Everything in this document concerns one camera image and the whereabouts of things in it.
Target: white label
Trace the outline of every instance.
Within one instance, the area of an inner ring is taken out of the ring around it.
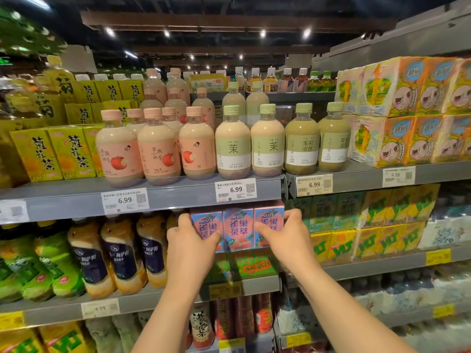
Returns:
[[[225,170],[238,170],[250,167],[250,154],[242,156],[217,155],[218,168]]]
[[[253,154],[253,165],[257,167],[278,167],[283,165],[284,154],[278,153],[255,153]]]
[[[317,152],[286,152],[286,163],[294,166],[312,166],[317,162]]]
[[[333,193],[333,175],[297,177],[296,192],[297,197]]]
[[[147,188],[133,188],[103,192],[101,194],[105,214],[120,214],[149,209]]]
[[[255,178],[245,178],[237,181],[215,182],[216,201],[229,202],[245,198],[257,197],[257,183]]]
[[[415,184],[415,166],[383,169],[383,187]]]
[[[84,302],[80,304],[84,320],[104,316],[113,316],[121,314],[117,298],[107,300]]]
[[[347,160],[347,153],[349,149],[322,149],[322,162],[333,162],[333,163],[340,163],[345,162]]]
[[[253,125],[257,121],[259,121],[261,118],[260,114],[259,115],[247,115],[247,124]]]
[[[0,225],[29,222],[28,208],[24,200],[0,201]]]

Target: gray shelf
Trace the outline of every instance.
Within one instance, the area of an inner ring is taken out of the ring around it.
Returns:
[[[471,299],[466,299],[461,302],[455,303],[456,315],[463,314],[466,312],[471,312]],[[377,318],[388,327],[402,326],[409,323],[432,320],[433,319],[433,307],[422,308],[419,310],[406,312],[406,313],[379,315],[377,316]],[[279,328],[277,320],[275,320],[275,323],[273,325],[273,330],[275,331],[275,338],[276,338],[276,343],[278,344],[278,347],[281,349],[288,348],[286,344],[287,335],[283,336],[280,333],[280,328]],[[327,339],[325,333],[320,328],[310,331],[309,334],[311,336],[311,343],[315,343],[315,342]]]
[[[426,251],[417,251],[410,254],[372,259],[349,264],[324,267],[335,280],[353,279],[356,277],[370,276],[394,271],[424,267],[427,258]],[[471,245],[461,245],[451,248],[452,261],[463,261],[471,259]],[[296,280],[291,274],[286,274],[288,287],[296,287]]]
[[[279,290],[280,279],[278,276],[242,280],[244,296]],[[147,284],[137,294],[123,296],[115,292],[105,299],[117,298],[121,314],[130,314],[155,309],[162,292],[163,289],[155,289],[152,285]],[[48,301],[39,303],[21,300],[0,305],[0,313],[23,311],[26,326],[42,326],[71,320],[82,320],[81,303],[90,301],[92,300],[88,295],[70,298],[53,297]],[[209,301],[209,285],[202,286],[195,300],[196,303],[203,301]]]
[[[251,342],[245,342],[245,351],[247,353],[269,353],[274,347],[275,334],[273,330],[263,334],[257,334],[255,339]],[[197,349],[191,345],[186,350],[187,353],[201,352],[201,349]],[[219,353],[219,340],[216,338],[210,348],[204,350],[205,353]]]
[[[278,200],[281,198],[280,176],[256,178],[257,198],[236,202]],[[129,188],[147,188],[150,210],[204,207],[223,204],[216,202],[214,182],[225,181],[219,174],[194,181],[185,176],[178,182],[155,187],[146,180]],[[31,222],[72,217],[104,215],[101,193],[119,190],[109,185],[104,177],[29,183],[0,192],[1,200],[26,200]]]
[[[316,175],[326,175],[318,171]],[[355,190],[378,189],[382,187],[383,168],[373,168],[365,163],[347,160],[344,171],[333,173],[333,193]],[[299,176],[286,173],[284,191],[295,198],[296,178]],[[438,183],[471,179],[471,161],[458,161],[418,165],[415,170],[415,184]]]
[[[267,93],[270,102],[313,102],[333,101],[335,92],[316,93]]]

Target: pink nestea box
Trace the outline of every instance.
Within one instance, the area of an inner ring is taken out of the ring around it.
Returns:
[[[285,224],[285,205],[281,200],[264,202],[263,207],[255,208],[255,221],[268,225],[271,229],[280,231]],[[255,231],[255,247],[269,247],[263,236]]]
[[[253,208],[224,210],[226,251],[253,249]]]
[[[190,215],[196,232],[201,238],[206,239],[215,231],[219,231],[223,234],[221,241],[216,248],[216,253],[223,253],[225,251],[225,247],[222,210],[207,207],[202,208],[201,210],[191,210]]]

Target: bottle cap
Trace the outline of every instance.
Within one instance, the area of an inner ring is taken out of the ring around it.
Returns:
[[[19,226],[20,224],[18,223],[12,223],[12,224],[3,224],[1,227],[2,229],[8,230],[8,229],[13,229]]]
[[[260,113],[261,114],[275,114],[276,105],[275,104],[262,104],[260,105]]]
[[[54,65],[58,67],[62,66],[62,59],[59,56],[50,54],[46,57],[46,59],[48,60],[49,65]]]
[[[75,76],[75,80],[77,82],[80,82],[81,80],[90,80],[90,77],[88,76],[88,74],[77,74]]]
[[[253,83],[252,83],[252,88],[254,88],[254,89],[261,89],[261,88],[263,88],[263,82],[253,82]]]
[[[328,112],[343,112],[343,106],[345,103],[341,101],[332,101],[327,104],[327,111]]]
[[[37,222],[37,224],[38,224],[38,227],[44,228],[44,227],[53,225],[55,222],[56,222],[55,220],[43,220],[43,221]]]
[[[147,76],[156,76],[160,79],[160,73],[155,68],[147,68],[145,73]]]
[[[95,74],[93,78],[95,78],[95,80],[108,80],[108,76],[106,74]]]
[[[178,76],[178,77],[181,76],[181,70],[180,70],[180,68],[170,68],[170,73],[171,73],[172,75],[176,75],[176,76]]]
[[[188,106],[186,116],[201,116],[201,106]]]
[[[127,109],[126,113],[128,118],[142,118],[144,117],[144,112],[142,109]]]
[[[179,88],[170,88],[169,89],[169,94],[180,94],[180,89]]]
[[[146,119],[161,119],[162,109],[161,108],[146,108],[144,109],[144,118]]]
[[[312,103],[311,102],[299,102],[296,104],[296,113],[311,114]]]
[[[229,82],[227,84],[228,89],[237,89],[239,90],[239,83],[238,82]]]
[[[175,108],[162,108],[163,116],[175,116],[176,114]]]
[[[126,76],[122,73],[113,74],[114,80],[126,80]]]
[[[226,105],[224,107],[224,115],[239,115],[238,105]]]
[[[32,106],[32,101],[26,96],[12,96],[11,102],[13,106]]]
[[[104,121],[121,121],[122,116],[119,110],[102,110],[101,111],[101,118]]]

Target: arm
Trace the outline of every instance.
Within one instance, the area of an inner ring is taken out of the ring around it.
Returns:
[[[317,263],[299,209],[285,213],[282,231],[255,223],[274,255],[298,280],[324,332],[338,353],[414,353],[371,315]]]
[[[146,353],[150,347],[156,353],[184,352],[191,308],[212,266],[221,233],[202,240],[190,216],[182,214],[178,228],[169,229],[167,238],[167,286],[132,353]]]

